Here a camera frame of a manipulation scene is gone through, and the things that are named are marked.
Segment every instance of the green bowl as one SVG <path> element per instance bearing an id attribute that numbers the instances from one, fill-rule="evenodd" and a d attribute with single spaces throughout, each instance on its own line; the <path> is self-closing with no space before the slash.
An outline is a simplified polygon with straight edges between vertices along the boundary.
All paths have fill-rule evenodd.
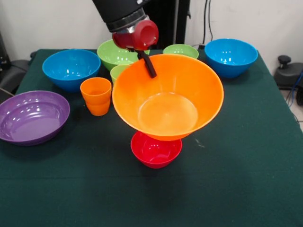
<path id="1" fill-rule="evenodd" d="M 97 49 L 97 54 L 109 71 L 117 65 L 129 65 L 138 61 L 136 52 L 117 47 L 112 39 L 101 44 Z"/>
<path id="2" fill-rule="evenodd" d="M 190 45 L 185 44 L 174 44 L 166 47 L 163 53 L 182 54 L 192 58 L 198 58 L 199 52 Z"/>
<path id="3" fill-rule="evenodd" d="M 120 74 L 129 67 L 129 65 L 117 65 L 110 71 L 110 76 L 112 78 L 113 84 L 118 79 Z"/>

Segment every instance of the cup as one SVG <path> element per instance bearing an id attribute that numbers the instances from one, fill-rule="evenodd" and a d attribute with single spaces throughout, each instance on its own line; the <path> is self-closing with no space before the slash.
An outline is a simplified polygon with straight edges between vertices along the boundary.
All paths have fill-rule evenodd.
<path id="1" fill-rule="evenodd" d="M 112 84 L 108 79 L 94 77 L 85 80 L 80 90 L 86 106 L 94 116 L 105 115 L 110 106 Z"/>
<path id="2" fill-rule="evenodd" d="M 120 74 L 129 67 L 129 65 L 117 65 L 110 71 L 110 76 L 112 78 L 113 84 L 118 79 Z"/>

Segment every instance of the floor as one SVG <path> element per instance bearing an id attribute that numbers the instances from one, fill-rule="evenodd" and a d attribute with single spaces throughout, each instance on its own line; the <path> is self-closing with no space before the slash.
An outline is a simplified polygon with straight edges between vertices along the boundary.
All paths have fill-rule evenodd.
<path id="1" fill-rule="evenodd" d="M 286 99 L 289 91 L 281 90 L 281 93 L 282 93 L 284 99 Z M 303 106 L 298 106 L 296 100 L 294 100 L 294 103 L 291 105 L 290 110 L 298 118 L 298 121 L 300 121 L 300 126 L 303 131 Z"/>

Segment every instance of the plastic bowl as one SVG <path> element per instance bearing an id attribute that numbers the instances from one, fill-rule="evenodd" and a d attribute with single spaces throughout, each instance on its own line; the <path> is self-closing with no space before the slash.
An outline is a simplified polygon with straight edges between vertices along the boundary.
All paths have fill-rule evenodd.
<path id="1" fill-rule="evenodd" d="M 129 65 L 138 61 L 136 52 L 117 47 L 112 39 L 101 44 L 97 54 L 108 71 L 111 71 L 117 65 Z"/>
<path id="2" fill-rule="evenodd" d="M 0 105 L 0 139 L 31 146 L 53 138 L 70 114 L 70 105 L 50 91 L 30 91 Z"/>
<path id="3" fill-rule="evenodd" d="M 163 53 L 182 54 L 192 58 L 198 58 L 199 52 L 192 46 L 185 44 L 174 44 L 166 47 Z"/>
<path id="4" fill-rule="evenodd" d="M 117 65 L 110 71 L 110 77 L 112 78 L 113 84 L 115 84 L 115 81 L 120 76 L 120 74 L 128 67 L 129 65 Z"/>
<path id="5" fill-rule="evenodd" d="M 133 154 L 144 165 L 160 169 L 170 164 L 180 154 L 182 141 L 159 141 L 137 132 L 131 141 Z"/>
<path id="6" fill-rule="evenodd" d="M 203 62 L 178 54 L 150 57 L 157 76 L 140 60 L 115 82 L 113 103 L 131 127 L 157 140 L 178 140 L 207 125 L 223 104 L 223 86 Z"/>
<path id="7" fill-rule="evenodd" d="M 207 64 L 220 76 L 234 78 L 244 73 L 258 58 L 258 51 L 237 39 L 217 39 L 205 47 Z"/>
<path id="8" fill-rule="evenodd" d="M 96 77 L 100 66 L 101 60 L 95 53 L 73 49 L 51 55 L 42 69 L 56 86 L 68 92 L 79 92 L 81 83 Z"/>

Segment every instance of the orange bowl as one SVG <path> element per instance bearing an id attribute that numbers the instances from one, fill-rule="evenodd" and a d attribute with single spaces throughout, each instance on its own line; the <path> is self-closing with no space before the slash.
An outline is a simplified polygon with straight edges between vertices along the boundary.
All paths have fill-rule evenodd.
<path id="1" fill-rule="evenodd" d="M 150 57 L 156 78 L 144 60 L 125 69 L 113 89 L 119 116 L 157 140 L 178 140 L 207 125 L 224 99 L 217 74 L 199 60 L 175 54 Z"/>

